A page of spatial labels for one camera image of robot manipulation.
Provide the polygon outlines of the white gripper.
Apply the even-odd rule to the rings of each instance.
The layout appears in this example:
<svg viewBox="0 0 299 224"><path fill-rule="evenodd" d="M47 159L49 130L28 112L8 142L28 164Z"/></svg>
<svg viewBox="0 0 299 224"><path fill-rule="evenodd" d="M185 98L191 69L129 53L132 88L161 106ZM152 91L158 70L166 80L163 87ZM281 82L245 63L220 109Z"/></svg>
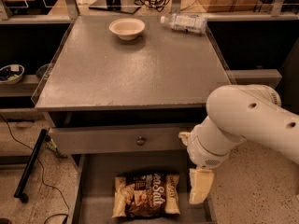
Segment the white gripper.
<svg viewBox="0 0 299 224"><path fill-rule="evenodd" d="M204 169L190 170L190 204L202 203L208 196L213 180L212 170L220 166L229 156L229 141L218 128L196 125L190 133L180 132L180 141L187 146L190 160Z"/></svg>

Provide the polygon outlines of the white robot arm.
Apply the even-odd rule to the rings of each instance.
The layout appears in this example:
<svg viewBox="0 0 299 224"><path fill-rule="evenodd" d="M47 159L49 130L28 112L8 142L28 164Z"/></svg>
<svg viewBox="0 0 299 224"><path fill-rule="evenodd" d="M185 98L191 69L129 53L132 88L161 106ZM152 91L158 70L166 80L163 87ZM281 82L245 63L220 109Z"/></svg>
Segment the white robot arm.
<svg viewBox="0 0 299 224"><path fill-rule="evenodd" d="M191 204L202 203L214 173L230 151L250 140L299 163L299 117L281 107L278 93L265 85L226 85L206 100L202 123L178 138L195 166L190 170Z"/></svg>

